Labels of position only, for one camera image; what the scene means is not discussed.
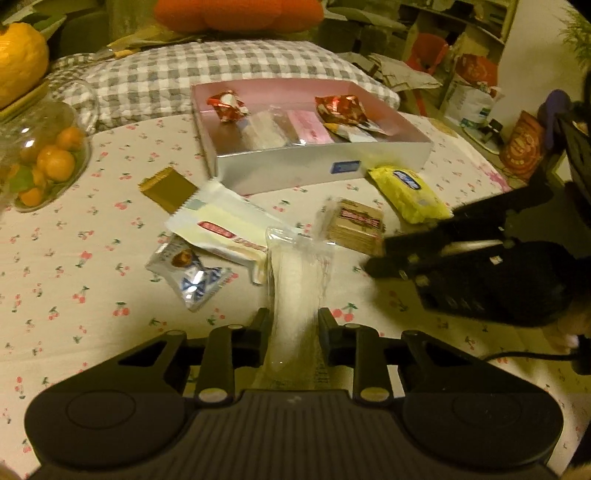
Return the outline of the red chair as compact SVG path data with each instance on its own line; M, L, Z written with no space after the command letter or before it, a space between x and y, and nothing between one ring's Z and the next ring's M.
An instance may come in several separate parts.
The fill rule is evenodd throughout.
M436 72L450 50L448 42L431 33L419 33L412 45L406 63L413 70L429 74L436 80ZM413 109L421 116L436 116L443 102L445 80L439 80L434 88L413 88L409 100L414 102Z

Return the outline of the pink cardboard box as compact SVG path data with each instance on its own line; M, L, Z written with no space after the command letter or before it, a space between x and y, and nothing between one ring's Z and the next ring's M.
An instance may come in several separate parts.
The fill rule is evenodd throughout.
M280 149L249 151L242 144L238 122L221 123L209 97L233 90L249 115L271 110L290 138ZM331 132L331 144L300 145L288 110L318 115L315 97L356 95L370 121L388 133L378 142L349 143ZM367 169L394 165L421 170L431 154L432 141L387 103L353 82L317 79L247 79L198 84L191 91L195 126L211 175L229 189L252 195L295 186L362 178Z

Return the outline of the white plastic bag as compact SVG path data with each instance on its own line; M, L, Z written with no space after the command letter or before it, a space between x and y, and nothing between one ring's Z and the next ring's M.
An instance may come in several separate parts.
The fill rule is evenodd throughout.
M472 85L454 81L445 100L444 117L455 125L477 128L487 122L501 98L501 90L486 82Z

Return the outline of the silver truffle chocolate packet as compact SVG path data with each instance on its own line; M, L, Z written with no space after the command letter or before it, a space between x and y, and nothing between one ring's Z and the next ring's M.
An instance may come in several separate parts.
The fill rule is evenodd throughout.
M217 294L232 274L228 267L205 265L197 249L176 235L156 249L145 268L162 277L191 312Z

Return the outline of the cream white snack packet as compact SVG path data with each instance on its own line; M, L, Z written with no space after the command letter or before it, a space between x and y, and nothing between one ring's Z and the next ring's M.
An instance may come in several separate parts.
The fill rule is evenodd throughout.
M166 221L166 228L189 244L249 269L256 285L266 282L270 229L296 229L215 179L201 185Z

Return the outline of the small white labelled packet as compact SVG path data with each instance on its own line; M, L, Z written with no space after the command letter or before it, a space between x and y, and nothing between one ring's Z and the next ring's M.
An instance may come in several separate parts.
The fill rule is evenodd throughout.
M370 120L356 125L325 122L324 126L329 132L349 143L378 142L388 136L386 131Z

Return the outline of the gold foil snack bar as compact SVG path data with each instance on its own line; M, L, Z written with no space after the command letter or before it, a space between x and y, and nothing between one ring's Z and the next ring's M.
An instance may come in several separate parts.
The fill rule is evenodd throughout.
M139 191L168 214L176 212L198 188L172 167L166 167L138 184Z

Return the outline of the small brown biscuit packet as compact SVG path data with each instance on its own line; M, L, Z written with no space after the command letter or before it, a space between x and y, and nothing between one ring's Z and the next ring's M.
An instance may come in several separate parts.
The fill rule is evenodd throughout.
M322 206L318 234L325 241L369 256L384 252L382 211L345 199L329 199Z

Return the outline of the clear white rice cake packet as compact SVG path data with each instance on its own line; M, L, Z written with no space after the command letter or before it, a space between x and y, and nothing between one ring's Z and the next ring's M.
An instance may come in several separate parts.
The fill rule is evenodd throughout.
M329 385L318 339L318 310L332 272L335 245L291 230L266 231L273 325L253 386L314 390Z

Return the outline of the dark red snack packet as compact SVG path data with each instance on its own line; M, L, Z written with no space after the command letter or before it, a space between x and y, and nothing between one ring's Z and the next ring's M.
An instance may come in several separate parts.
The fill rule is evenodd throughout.
M356 95L317 96L315 107L325 123L360 125L369 120Z
M209 97L206 104L213 108L221 123L235 123L249 116L249 108L233 90L226 90Z

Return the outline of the pink wafer snack packet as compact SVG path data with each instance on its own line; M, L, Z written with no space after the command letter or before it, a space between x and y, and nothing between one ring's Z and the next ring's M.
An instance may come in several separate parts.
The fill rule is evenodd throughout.
M287 119L293 127L300 145L325 145L332 143L329 131L318 115L307 110L288 110Z

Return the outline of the grey checked cushion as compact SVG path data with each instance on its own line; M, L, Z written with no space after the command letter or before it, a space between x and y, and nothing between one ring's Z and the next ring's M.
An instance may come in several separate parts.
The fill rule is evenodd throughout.
M94 130L191 112L190 87L218 81L266 78L346 80L394 109L397 93L337 54L308 41L236 40L175 44L122 59L96 61L75 54L55 61L49 86Z

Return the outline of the large yellow pomelo fruit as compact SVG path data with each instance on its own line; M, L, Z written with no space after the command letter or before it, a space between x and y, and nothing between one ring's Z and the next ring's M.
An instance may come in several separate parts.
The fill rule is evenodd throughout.
M43 35L27 23L1 28L1 108L12 104L44 77L49 48Z

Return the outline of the yellow noodle snack packet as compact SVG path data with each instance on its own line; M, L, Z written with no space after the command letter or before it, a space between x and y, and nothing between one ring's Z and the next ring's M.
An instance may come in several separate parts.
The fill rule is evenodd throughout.
M369 170L370 179L408 223L450 219L451 209L414 171L394 166Z

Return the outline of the red plush cushion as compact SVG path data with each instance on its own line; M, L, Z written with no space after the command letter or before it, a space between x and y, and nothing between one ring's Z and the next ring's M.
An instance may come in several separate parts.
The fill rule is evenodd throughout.
M169 0L157 1L156 21L178 33L297 33L324 20L320 1Z

